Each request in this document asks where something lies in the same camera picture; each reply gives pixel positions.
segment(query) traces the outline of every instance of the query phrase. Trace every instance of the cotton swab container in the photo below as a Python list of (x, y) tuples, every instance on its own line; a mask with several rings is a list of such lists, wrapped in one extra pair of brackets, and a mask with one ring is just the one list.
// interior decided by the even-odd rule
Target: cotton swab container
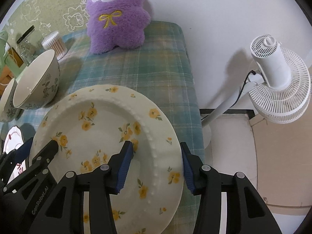
[(58, 31), (45, 37), (41, 44), (45, 50), (53, 49), (57, 55), (57, 60), (63, 58), (68, 51)]

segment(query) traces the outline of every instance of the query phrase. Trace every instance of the bowl rim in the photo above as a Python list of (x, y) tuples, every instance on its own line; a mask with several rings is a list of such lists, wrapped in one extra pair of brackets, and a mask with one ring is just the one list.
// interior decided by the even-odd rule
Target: bowl rim
[(15, 81), (16, 81), (15, 78), (12, 78), (12, 79), (10, 80), (10, 82), (7, 84), (6, 88), (4, 89), (3, 94), (2, 94), (2, 96), (1, 96), (0, 103), (1, 103), (1, 100), (3, 100), (2, 102), (4, 102), (3, 95), (4, 95), (5, 91), (9, 89), (8, 87), (10, 86), (10, 87), (11, 87), (11, 88), (10, 88), (10, 93), (9, 93), (9, 95), (7, 96), (6, 100), (5, 100), (5, 104), (4, 104), (3, 108), (1, 108), (1, 105), (0, 105), (0, 117), (2, 116), (2, 113), (3, 113), (3, 111), (4, 111), (4, 109), (5, 109), (6, 105), (7, 105), (7, 101), (8, 101), (8, 99), (9, 99), (9, 96), (10, 96), (11, 92), (12, 92), (12, 89), (13, 89), (13, 86), (14, 86), (14, 82), (15, 82)]
[[(55, 51), (54, 51), (53, 49), (46, 50), (46, 51), (44, 51), (42, 54), (44, 54), (45, 52), (50, 52), (50, 51), (53, 51), (53, 52), (54, 52), (54, 55), (53, 55), (53, 58), (52, 58), (52, 61), (53, 61), (53, 59), (56, 57), (56, 53), (55, 53)], [(14, 92), (14, 95), (13, 95), (13, 105), (14, 105), (15, 108), (20, 108), (21, 106), (23, 106), (23, 105), (25, 104), (25, 102), (27, 102), (27, 100), (29, 99), (29, 97), (31, 96), (31, 94), (35, 91), (35, 89), (36, 89), (37, 86), (39, 85), (39, 82), (41, 81), (41, 79), (42, 79), (43, 76), (45, 75), (45, 73), (46, 73), (46, 71), (48, 70), (48, 68), (50, 67), (51, 63), (50, 63), (49, 66), (46, 68), (45, 72), (43, 73), (43, 75), (41, 76), (41, 78), (38, 80), (37, 84), (36, 84), (35, 87), (32, 89), (32, 91), (28, 94), (28, 96), (24, 99), (24, 101), (23, 101), (20, 105), (18, 105), (18, 106), (16, 106), (16, 105), (14, 104), (14, 97), (15, 97), (15, 93), (16, 93), (16, 89), (18, 88), (18, 85), (16, 86), (16, 89), (15, 89), (15, 92)]]

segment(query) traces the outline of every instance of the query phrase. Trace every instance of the purple plush toy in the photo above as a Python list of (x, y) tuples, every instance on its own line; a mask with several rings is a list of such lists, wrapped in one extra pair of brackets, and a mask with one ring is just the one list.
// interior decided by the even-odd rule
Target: purple plush toy
[(143, 1), (87, 0), (90, 52), (101, 54), (115, 46), (126, 49), (141, 46), (144, 42), (144, 28), (151, 19), (143, 9)]

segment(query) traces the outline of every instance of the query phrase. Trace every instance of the silver screw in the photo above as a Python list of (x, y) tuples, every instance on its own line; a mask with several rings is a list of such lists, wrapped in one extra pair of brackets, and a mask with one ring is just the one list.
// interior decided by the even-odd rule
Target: silver screw
[(244, 178), (244, 177), (245, 177), (245, 174), (244, 174), (244, 173), (241, 173), (241, 172), (238, 172), (238, 173), (236, 173), (236, 176), (237, 176), (238, 178)]
[(103, 165), (101, 165), (101, 167), (100, 167), (100, 169), (101, 169), (102, 171), (107, 171), (109, 168), (110, 168), (110, 166), (109, 166), (108, 164), (103, 164)]
[(204, 165), (202, 166), (202, 170), (208, 172), (208, 171), (211, 170), (211, 167), (210, 167), (209, 165), (204, 164)]
[(72, 178), (74, 176), (74, 172), (70, 171), (66, 173), (66, 178)]

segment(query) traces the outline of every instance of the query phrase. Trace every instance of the glass jar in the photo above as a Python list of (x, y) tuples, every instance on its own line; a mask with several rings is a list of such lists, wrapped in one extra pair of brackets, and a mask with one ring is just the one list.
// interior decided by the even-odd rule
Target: glass jar
[(17, 41), (18, 52), (25, 64), (29, 66), (34, 59), (44, 52), (41, 45), (43, 37), (31, 26)]

